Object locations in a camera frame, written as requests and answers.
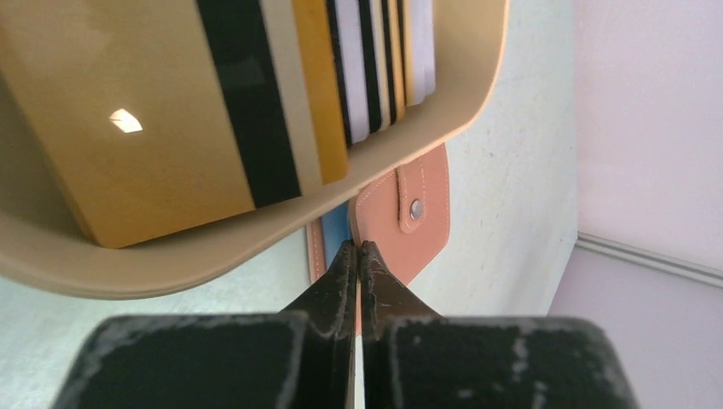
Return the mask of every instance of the silver button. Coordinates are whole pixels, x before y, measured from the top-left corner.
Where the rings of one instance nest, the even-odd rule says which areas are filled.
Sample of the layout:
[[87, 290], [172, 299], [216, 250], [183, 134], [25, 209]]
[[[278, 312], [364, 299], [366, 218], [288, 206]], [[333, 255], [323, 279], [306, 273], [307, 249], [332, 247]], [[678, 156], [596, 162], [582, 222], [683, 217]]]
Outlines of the silver button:
[[421, 200], [415, 199], [414, 202], [412, 202], [412, 205], [409, 206], [409, 215], [412, 217], [412, 220], [419, 220], [424, 214], [425, 206], [422, 204]]

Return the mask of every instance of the beige bin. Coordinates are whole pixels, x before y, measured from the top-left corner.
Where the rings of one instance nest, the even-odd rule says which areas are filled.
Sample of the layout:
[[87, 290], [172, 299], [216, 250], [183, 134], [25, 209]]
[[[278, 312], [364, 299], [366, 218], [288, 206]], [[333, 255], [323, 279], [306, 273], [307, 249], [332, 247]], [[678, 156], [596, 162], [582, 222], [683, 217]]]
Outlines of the beige bin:
[[[13, 13], [14, 4], [22, 2], [0, 0], [0, 20], [4, 13]], [[0, 274], [75, 296], [137, 298], [184, 290], [228, 272], [351, 198], [374, 178], [468, 126], [495, 83], [507, 6], [508, 0], [436, 1], [435, 94], [409, 108], [399, 124], [354, 146], [344, 180], [317, 194], [122, 250], [101, 248], [83, 236], [44, 165], [25, 115], [0, 81]], [[32, 20], [58, 24], [60, 30], [62, 12], [52, 10], [57, 7], [38, 9], [40, 15]], [[25, 37], [33, 38], [33, 27], [28, 31]], [[7, 41], [4, 36], [8, 33], [0, 30], [0, 43]], [[28, 58], [51, 58], [43, 47], [54, 40], [44, 41], [23, 44], [35, 47]]]

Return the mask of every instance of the wallet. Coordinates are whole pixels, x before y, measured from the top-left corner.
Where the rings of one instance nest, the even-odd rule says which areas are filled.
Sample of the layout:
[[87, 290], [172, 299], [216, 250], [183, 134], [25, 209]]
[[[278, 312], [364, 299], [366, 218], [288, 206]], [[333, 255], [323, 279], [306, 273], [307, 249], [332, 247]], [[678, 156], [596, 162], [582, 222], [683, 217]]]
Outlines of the wallet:
[[[335, 254], [343, 241], [341, 235], [336, 235], [338, 243], [325, 240], [325, 233], [338, 231], [341, 222], [343, 218], [337, 215], [324, 228], [319, 218], [306, 228], [312, 282], [327, 271], [327, 264], [332, 261], [327, 260], [327, 255]], [[355, 244], [375, 242], [389, 270], [404, 285], [409, 284], [439, 254], [449, 238], [449, 172], [445, 146], [436, 147], [363, 188], [348, 203], [348, 223]], [[329, 245], [336, 248], [327, 249]]]

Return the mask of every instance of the pink wallet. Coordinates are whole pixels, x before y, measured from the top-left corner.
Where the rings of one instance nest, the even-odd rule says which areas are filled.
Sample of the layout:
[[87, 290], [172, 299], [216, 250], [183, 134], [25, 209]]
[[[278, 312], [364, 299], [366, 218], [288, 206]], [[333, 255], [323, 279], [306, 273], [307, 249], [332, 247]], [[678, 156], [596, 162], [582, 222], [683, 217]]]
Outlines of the pink wallet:
[[[449, 172], [444, 145], [363, 188], [349, 203], [349, 219], [354, 242], [376, 242], [389, 270], [409, 284], [449, 238]], [[326, 272], [321, 219], [310, 223], [306, 232], [314, 282]]]

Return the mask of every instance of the pink wall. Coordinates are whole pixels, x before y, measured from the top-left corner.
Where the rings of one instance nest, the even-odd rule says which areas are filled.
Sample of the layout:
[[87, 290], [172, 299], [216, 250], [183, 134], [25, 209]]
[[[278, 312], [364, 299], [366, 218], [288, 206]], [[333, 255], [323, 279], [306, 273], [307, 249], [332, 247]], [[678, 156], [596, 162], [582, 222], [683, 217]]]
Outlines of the pink wall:
[[723, 1], [575, 7], [580, 230], [723, 269]]
[[642, 408], [723, 407], [723, 290], [575, 249], [550, 315], [616, 346]]

